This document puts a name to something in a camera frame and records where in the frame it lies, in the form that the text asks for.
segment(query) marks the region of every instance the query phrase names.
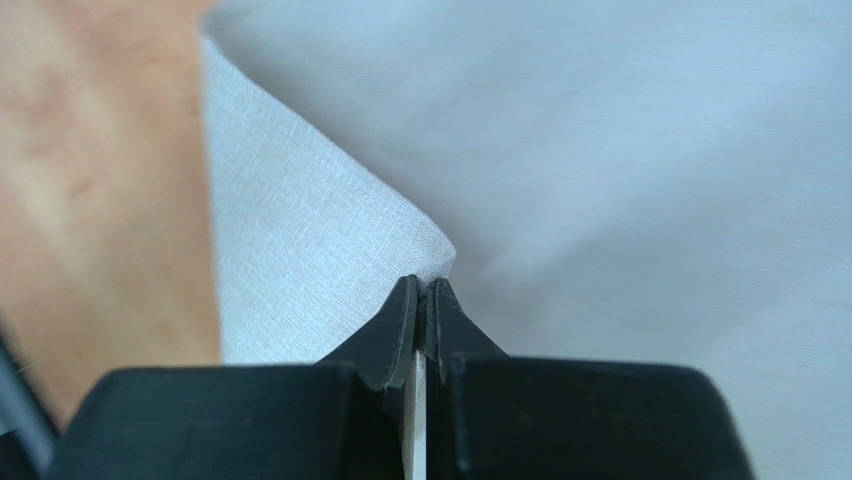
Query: wooden surface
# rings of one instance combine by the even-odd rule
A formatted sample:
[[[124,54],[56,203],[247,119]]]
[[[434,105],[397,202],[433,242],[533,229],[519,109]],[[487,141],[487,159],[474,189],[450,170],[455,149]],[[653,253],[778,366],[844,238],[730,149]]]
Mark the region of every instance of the wooden surface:
[[[64,422],[124,365],[218,359],[199,125],[208,0],[0,0],[0,309]]]

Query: wooden table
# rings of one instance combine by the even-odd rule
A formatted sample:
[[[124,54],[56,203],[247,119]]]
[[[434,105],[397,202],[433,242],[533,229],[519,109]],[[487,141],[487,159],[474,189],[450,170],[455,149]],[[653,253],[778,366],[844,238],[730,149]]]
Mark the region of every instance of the wooden table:
[[[60,422],[125,365],[218,360],[209,0],[0,0],[0,309]]]

